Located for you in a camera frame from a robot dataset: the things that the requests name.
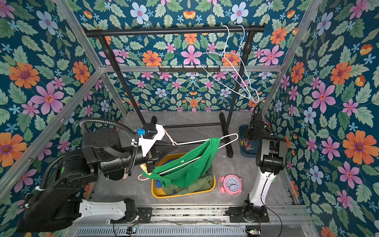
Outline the pink wire hanger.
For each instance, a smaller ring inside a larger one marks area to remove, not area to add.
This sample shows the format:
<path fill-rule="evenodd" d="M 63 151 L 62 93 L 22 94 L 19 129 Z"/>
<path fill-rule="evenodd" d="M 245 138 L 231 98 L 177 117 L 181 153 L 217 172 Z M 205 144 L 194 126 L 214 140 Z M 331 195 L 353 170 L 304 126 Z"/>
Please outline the pink wire hanger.
<path fill-rule="evenodd" d="M 195 140 L 195 141 L 190 141 L 190 142 L 184 142 L 184 143 L 177 143 L 173 140 L 172 144 L 177 146 L 177 149 L 174 152 L 168 154 L 167 157 L 169 159 L 178 159 L 178 158 L 182 157 L 183 155 L 185 155 L 186 153 L 188 153 L 192 149 L 198 147 L 199 145 L 201 145 L 202 143 L 204 143 L 205 141 L 207 141 L 209 139 L 210 138 L 202 139 L 202 140 Z M 222 137 L 220 137 L 220 139 L 221 139 L 221 142 L 220 142 L 219 150 L 221 150 L 221 149 L 227 147 L 228 145 L 231 145 L 232 143 L 236 142 L 239 139 L 239 135 L 236 133 L 232 133 L 230 135 L 222 136 Z M 141 170 L 142 170 L 142 173 L 146 172 L 146 165 L 141 165 Z"/>

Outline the green tank top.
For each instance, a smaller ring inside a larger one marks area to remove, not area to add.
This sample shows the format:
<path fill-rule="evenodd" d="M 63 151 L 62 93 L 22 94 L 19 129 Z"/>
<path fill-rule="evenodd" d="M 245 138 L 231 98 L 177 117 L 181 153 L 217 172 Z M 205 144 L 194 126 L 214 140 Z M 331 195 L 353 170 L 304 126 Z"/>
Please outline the green tank top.
<path fill-rule="evenodd" d="M 142 175 L 160 181 L 165 188 L 170 185 L 187 188 L 212 167 L 220 142 L 220 138 L 210 138 L 182 157 L 156 167 L 151 173 L 143 172 Z"/>

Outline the olive grey tank top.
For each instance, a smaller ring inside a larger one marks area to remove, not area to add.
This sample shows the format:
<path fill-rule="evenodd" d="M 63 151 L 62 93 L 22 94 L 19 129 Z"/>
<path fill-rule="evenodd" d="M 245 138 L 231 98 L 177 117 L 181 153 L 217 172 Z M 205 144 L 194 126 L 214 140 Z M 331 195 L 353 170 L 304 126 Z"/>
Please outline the olive grey tank top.
<path fill-rule="evenodd" d="M 163 191 L 167 196 L 175 195 L 187 195 L 192 193 L 198 193 L 203 191 L 211 190 L 214 186 L 214 174 L 211 173 L 206 176 L 202 176 L 197 179 L 193 184 L 189 185 L 186 188 L 181 188 L 179 186 L 171 184 L 167 188 L 163 187 Z"/>

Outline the blue tank top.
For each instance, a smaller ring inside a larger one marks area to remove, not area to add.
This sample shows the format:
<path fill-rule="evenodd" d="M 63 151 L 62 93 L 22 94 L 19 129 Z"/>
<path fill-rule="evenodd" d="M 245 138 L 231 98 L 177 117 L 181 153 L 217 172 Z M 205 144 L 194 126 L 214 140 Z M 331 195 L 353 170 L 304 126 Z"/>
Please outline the blue tank top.
<path fill-rule="evenodd" d="M 158 188 L 168 188 L 177 183 L 178 179 L 177 159 L 166 159 L 156 165 L 154 170 L 157 175 L 156 186 Z"/>

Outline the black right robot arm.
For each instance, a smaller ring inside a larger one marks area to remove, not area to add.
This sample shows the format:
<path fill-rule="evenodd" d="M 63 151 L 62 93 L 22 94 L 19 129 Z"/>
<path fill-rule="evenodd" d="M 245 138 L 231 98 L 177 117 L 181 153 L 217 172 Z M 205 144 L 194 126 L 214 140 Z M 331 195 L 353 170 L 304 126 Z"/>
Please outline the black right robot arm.
<path fill-rule="evenodd" d="M 242 208 L 245 221 L 253 222 L 267 214 L 266 197 L 273 180 L 285 167 L 287 142 L 271 132 L 261 114 L 252 115 L 245 137 L 258 142 L 256 165 L 260 171 Z"/>

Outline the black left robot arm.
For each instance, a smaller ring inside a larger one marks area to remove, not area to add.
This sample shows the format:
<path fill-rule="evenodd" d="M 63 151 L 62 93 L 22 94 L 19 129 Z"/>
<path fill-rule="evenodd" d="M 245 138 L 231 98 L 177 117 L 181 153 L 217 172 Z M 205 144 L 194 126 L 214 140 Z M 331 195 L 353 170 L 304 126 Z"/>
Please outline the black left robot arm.
<path fill-rule="evenodd" d="M 91 216 L 117 222 L 131 222 L 137 215 L 134 200 L 90 204 L 75 192 L 96 182 L 99 172 L 113 181 L 121 180 L 129 166 L 147 164 L 149 169 L 175 150 L 164 141 L 154 142 L 152 154 L 143 155 L 141 147 L 122 147 L 114 128 L 101 128 L 83 134 L 82 148 L 54 160 L 45 170 L 41 184 L 27 195 L 24 215 L 16 231 L 55 232 L 71 227 Z"/>

